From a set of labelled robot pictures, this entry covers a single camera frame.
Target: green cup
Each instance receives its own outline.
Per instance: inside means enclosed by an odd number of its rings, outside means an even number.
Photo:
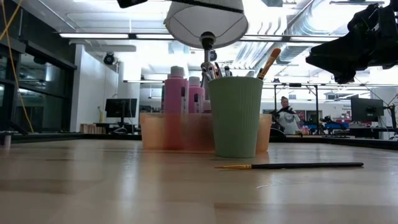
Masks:
[[[224,77],[209,82],[217,156],[255,156],[262,85],[262,80],[252,77]]]

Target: lamp shade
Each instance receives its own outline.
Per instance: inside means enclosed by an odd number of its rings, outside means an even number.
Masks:
[[[243,12],[242,0],[201,0]],[[249,23],[243,13],[172,2],[164,24],[169,33],[181,43],[202,49],[201,36],[215,36],[213,49],[238,41],[248,31]]]

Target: orange plastic bin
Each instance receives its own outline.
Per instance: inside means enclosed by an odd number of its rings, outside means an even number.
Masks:
[[[214,152],[211,114],[140,114],[144,150]],[[256,152],[266,152],[271,116],[260,114]]]

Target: desk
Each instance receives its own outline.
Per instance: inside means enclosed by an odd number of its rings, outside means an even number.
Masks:
[[[380,132],[394,132],[392,128],[350,128],[349,135],[362,138],[379,139]]]
[[[1,223],[396,223],[394,151],[270,144],[255,159],[146,152],[139,141],[13,145],[0,154]],[[361,161],[359,169],[216,170],[241,162]]]
[[[120,128],[118,124],[115,123],[95,123],[97,127],[105,128],[105,133],[112,133],[114,130]],[[136,125],[125,124],[124,127],[127,129],[127,133],[137,133],[141,134],[141,130],[136,128]]]

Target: paintbrush handle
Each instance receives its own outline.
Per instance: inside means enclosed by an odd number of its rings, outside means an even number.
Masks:
[[[363,162],[316,162],[293,164],[253,164],[252,169],[302,169],[302,168],[339,168],[362,167]]]
[[[258,78],[259,79],[264,79],[265,75],[267,74],[269,68],[271,68],[271,65],[275,62],[276,58],[274,57],[269,57],[266,66],[264,66],[264,68],[262,69],[262,71],[260,72]]]

